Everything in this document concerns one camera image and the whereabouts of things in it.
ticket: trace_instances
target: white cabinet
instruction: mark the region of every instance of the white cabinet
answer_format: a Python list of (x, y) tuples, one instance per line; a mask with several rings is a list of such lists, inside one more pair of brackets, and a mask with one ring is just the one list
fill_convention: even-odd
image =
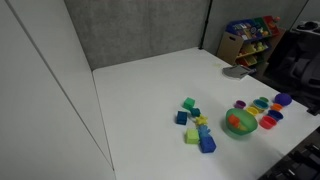
[(112, 164), (92, 73), (64, 1), (8, 2)]
[(0, 179), (114, 180), (5, 1), (0, 24)]

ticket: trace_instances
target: purple cup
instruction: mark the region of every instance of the purple cup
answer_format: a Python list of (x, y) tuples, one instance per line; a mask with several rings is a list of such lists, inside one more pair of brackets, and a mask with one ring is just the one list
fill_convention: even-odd
[(234, 107), (235, 108), (238, 108), (238, 109), (243, 109), (244, 107), (246, 107), (246, 103), (241, 101), (241, 100), (238, 100), (236, 101), (236, 103), (234, 104)]

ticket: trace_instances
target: toy storage shelf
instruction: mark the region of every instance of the toy storage shelf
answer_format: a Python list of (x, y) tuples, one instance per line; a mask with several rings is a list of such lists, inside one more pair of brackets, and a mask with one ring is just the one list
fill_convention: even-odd
[[(237, 36), (229, 32), (224, 32), (217, 56), (230, 65), (242, 64), (245, 66), (252, 66), (262, 64), (262, 62), (267, 62), (285, 32), (285, 29), (282, 28), (278, 28), (278, 30), (279, 31), (277, 35), (264, 36), (247, 40), (244, 40), (241, 36)], [(252, 43), (258, 42), (265, 43), (267, 47), (264, 47), (262, 49), (248, 50), (248, 47), (252, 46)], [(239, 54), (243, 49), (245, 49), (246, 53)], [(257, 60), (254, 55), (261, 56), (259, 58), (260, 60)]]

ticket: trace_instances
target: toy block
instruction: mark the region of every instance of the toy block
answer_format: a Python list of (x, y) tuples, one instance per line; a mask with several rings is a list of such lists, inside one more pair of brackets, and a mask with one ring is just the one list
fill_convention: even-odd
[(178, 115), (177, 115), (177, 124), (181, 124), (181, 125), (186, 125), (187, 124), (187, 112), (182, 112), (182, 111), (178, 111)]
[(202, 153), (212, 153), (216, 150), (216, 143), (211, 136), (203, 137), (200, 139), (200, 147)]
[(200, 125), (199, 127), (198, 127), (198, 132), (199, 132), (199, 136), (200, 136), (200, 138), (203, 138), (203, 137), (208, 137), (208, 136), (210, 136), (210, 129), (208, 129), (208, 126), (206, 126), (206, 125)]
[(186, 132), (186, 143), (187, 144), (199, 144), (199, 134), (196, 129), (187, 129)]
[(188, 97), (188, 98), (184, 101), (182, 107), (190, 111), (190, 110), (193, 108), (194, 104), (195, 104), (195, 100)]
[(199, 108), (191, 108), (190, 112), (193, 117), (199, 117), (201, 114)]
[(205, 116), (203, 116), (202, 114), (200, 114), (199, 117), (196, 117), (196, 124), (197, 124), (198, 126), (200, 126), (200, 125), (206, 125), (206, 124), (208, 124), (207, 119), (208, 119), (208, 117), (205, 117)]

